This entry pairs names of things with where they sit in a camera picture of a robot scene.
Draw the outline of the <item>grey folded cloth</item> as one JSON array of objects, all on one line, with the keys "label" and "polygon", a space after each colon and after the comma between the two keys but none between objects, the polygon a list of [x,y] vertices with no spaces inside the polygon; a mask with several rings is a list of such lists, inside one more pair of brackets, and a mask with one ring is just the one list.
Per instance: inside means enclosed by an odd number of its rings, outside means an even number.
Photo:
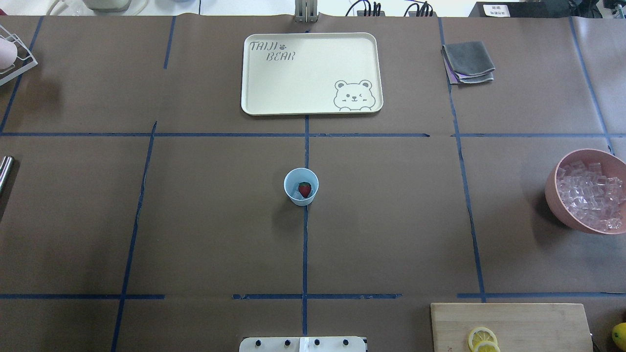
[{"label": "grey folded cloth", "polygon": [[448,43],[441,54],[451,85],[492,82],[494,62],[483,42]]}]

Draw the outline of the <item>cream bear serving tray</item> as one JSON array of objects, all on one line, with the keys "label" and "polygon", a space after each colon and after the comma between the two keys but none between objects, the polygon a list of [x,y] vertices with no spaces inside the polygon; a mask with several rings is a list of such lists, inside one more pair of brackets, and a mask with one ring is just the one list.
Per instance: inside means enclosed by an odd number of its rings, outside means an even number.
[{"label": "cream bear serving tray", "polygon": [[370,33],[251,34],[241,108],[253,116],[376,113],[384,105]]}]

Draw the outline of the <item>bamboo cutting board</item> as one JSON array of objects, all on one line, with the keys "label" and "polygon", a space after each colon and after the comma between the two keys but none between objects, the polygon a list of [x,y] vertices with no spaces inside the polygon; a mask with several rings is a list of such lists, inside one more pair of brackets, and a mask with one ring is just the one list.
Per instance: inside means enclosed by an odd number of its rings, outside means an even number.
[{"label": "bamboo cutting board", "polygon": [[592,337],[581,304],[432,303],[436,352],[469,352],[477,327],[494,332],[503,352],[591,352]]}]

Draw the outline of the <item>steel muddler black cap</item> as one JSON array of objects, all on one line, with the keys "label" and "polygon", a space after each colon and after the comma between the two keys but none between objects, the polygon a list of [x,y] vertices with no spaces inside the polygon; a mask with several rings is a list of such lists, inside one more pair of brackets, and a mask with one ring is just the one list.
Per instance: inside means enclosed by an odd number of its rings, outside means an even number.
[{"label": "steel muddler black cap", "polygon": [[1,161],[0,165],[0,193],[2,194],[8,181],[10,171],[13,167],[14,157],[7,154]]}]

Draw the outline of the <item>pink bowl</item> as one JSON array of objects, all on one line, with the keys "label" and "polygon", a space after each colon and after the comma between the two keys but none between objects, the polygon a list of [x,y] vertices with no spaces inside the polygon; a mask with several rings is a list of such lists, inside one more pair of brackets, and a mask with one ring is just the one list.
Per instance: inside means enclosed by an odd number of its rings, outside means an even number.
[{"label": "pink bowl", "polygon": [[566,154],[554,167],[548,176],[545,184],[545,198],[552,213],[573,230],[579,230],[588,234],[597,235],[624,235],[625,225],[619,229],[599,230],[590,225],[586,225],[581,219],[575,217],[574,212],[567,209],[567,203],[559,196],[558,190],[558,169],[566,165],[581,161],[589,164],[593,162],[601,163],[602,170],[608,177],[617,177],[625,180],[625,163],[613,154],[597,149],[578,149]]}]

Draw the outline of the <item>white cup rack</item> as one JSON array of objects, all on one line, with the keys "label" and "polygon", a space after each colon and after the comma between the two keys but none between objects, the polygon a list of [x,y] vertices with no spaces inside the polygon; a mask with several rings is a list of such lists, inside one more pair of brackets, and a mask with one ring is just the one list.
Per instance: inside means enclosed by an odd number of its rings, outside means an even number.
[{"label": "white cup rack", "polygon": [[18,48],[18,55],[14,64],[9,69],[0,70],[0,85],[3,86],[32,67],[35,67],[38,61],[22,39],[17,34],[11,33],[4,26],[0,27],[0,38],[13,40]]}]

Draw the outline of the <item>red strawberry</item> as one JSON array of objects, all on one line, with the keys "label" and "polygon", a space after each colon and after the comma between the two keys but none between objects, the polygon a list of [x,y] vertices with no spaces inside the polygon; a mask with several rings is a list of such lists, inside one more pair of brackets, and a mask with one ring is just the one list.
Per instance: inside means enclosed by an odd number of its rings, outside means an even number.
[{"label": "red strawberry", "polygon": [[309,182],[300,182],[297,187],[297,191],[299,192],[299,194],[302,196],[303,199],[309,198],[312,193],[312,190],[313,190],[312,185]]}]

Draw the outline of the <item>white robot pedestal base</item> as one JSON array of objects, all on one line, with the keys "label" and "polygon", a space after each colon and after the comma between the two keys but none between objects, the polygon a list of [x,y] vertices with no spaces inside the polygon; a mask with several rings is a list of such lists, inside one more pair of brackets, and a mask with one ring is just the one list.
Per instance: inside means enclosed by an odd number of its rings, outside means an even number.
[{"label": "white robot pedestal base", "polygon": [[366,338],[359,336],[248,337],[240,352],[366,352]]}]

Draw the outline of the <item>aluminium frame post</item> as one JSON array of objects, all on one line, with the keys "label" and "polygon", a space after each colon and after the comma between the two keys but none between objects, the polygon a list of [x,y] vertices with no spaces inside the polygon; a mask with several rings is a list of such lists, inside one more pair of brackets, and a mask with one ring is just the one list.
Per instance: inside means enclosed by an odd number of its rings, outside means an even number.
[{"label": "aluminium frame post", "polygon": [[294,21],[314,23],[319,20],[318,0],[295,0]]}]

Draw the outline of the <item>lemon slices row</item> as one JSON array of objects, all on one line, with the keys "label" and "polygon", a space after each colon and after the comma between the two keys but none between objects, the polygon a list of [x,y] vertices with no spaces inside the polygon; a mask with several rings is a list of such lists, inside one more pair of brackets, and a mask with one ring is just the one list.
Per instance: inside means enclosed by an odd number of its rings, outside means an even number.
[{"label": "lemon slices row", "polygon": [[491,329],[477,326],[467,336],[470,352],[500,352],[498,338]]}]

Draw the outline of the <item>light blue plastic cup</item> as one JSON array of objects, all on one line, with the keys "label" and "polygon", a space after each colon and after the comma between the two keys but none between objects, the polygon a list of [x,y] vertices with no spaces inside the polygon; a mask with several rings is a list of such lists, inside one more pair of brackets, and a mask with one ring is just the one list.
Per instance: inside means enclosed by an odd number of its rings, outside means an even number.
[{"label": "light blue plastic cup", "polygon": [[295,205],[307,206],[313,202],[319,190],[319,179],[310,169],[297,168],[286,174],[283,187]]}]

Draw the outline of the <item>yellow lemon upper right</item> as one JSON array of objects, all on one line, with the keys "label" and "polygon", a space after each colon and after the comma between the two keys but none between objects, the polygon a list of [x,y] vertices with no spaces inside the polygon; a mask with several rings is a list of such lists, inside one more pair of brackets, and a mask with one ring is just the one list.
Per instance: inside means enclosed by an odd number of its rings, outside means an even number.
[{"label": "yellow lemon upper right", "polygon": [[626,352],[626,323],[619,323],[612,328],[612,341],[622,352]]}]

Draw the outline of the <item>clear ice cubes pile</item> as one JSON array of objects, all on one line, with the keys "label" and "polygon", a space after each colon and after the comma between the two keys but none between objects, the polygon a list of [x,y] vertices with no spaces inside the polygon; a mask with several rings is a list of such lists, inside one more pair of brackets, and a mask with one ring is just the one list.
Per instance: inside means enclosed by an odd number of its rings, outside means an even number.
[{"label": "clear ice cubes pile", "polygon": [[607,176],[602,163],[577,160],[557,167],[555,178],[559,198],[577,220],[595,230],[624,227],[624,181]]}]

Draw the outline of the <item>pink cup on rack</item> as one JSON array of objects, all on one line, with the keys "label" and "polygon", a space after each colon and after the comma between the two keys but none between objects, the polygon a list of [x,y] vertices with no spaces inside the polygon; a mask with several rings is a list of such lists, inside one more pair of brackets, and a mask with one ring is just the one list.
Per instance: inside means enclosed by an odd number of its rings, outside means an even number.
[{"label": "pink cup on rack", "polygon": [[17,59],[18,48],[13,40],[0,39],[0,69],[9,69]]}]

